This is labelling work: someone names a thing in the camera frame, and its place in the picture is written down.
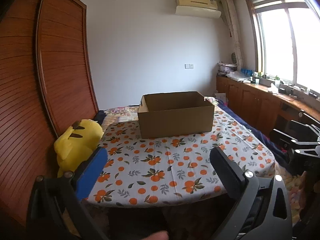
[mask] dark blue blanket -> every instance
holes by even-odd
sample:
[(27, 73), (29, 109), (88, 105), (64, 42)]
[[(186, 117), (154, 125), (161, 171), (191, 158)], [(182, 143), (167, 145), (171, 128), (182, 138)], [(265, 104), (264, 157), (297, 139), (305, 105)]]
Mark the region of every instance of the dark blue blanket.
[(268, 149), (273, 153), (273, 155), (276, 158), (276, 161), (284, 167), (286, 170), (288, 170), (288, 162), (289, 162), (289, 156), (284, 153), (282, 150), (280, 150), (273, 142), (271, 142), (262, 132), (259, 130), (253, 128), (249, 124), (247, 124), (244, 120), (242, 120), (238, 115), (236, 115), (230, 108), (228, 108), (226, 105), (223, 104), (221, 100), (218, 100), (219, 107), (225, 111), (227, 114), (232, 116), (235, 120), (237, 120), (240, 124), (245, 126), (247, 129), (251, 130), (253, 135), (257, 137), (265, 146), (268, 147)]
[(94, 117), (94, 121), (97, 121), (98, 124), (102, 125), (103, 123), (103, 119), (106, 117), (106, 113), (104, 112), (105, 110), (99, 110), (96, 114), (96, 116)]

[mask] yellow plush toy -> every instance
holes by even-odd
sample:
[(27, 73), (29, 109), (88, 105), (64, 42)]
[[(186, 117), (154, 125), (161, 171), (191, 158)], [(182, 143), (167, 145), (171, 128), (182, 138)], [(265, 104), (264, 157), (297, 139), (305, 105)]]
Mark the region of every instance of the yellow plush toy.
[(89, 119), (70, 126), (54, 142), (54, 150), (60, 166), (58, 177), (61, 177), (65, 171), (75, 171), (81, 162), (86, 161), (97, 148), (102, 135), (101, 126)]

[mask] wooden wardrobe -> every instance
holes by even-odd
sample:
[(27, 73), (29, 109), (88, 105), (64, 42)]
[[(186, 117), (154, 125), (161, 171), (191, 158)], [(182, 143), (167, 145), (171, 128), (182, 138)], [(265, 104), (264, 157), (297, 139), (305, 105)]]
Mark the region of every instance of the wooden wardrobe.
[(0, 223), (25, 225), (35, 177), (56, 176), (53, 142), (97, 111), (86, 5), (12, 0), (0, 19)]

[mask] open cardboard box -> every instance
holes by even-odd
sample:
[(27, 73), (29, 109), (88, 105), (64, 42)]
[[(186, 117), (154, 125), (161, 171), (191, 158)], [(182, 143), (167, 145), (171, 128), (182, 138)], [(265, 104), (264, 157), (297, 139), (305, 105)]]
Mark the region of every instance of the open cardboard box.
[(142, 138), (212, 130), (214, 105), (196, 91), (143, 95), (138, 109)]

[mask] screw head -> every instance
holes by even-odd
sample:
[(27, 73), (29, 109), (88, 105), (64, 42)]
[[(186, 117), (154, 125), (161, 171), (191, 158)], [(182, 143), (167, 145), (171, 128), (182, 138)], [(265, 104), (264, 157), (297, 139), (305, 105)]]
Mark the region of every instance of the screw head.
[(42, 175), (39, 175), (36, 177), (36, 182), (41, 182), (43, 181), (44, 177)]
[(282, 177), (281, 177), (279, 174), (277, 174), (277, 175), (275, 176), (275, 179), (276, 179), (277, 181), (281, 181), (281, 180), (282, 180)]
[(246, 171), (244, 173), (244, 175), (247, 177), (247, 178), (252, 178), (253, 177), (253, 172), (252, 171)]
[(67, 179), (70, 179), (73, 176), (73, 172), (72, 171), (66, 171), (63, 176)]

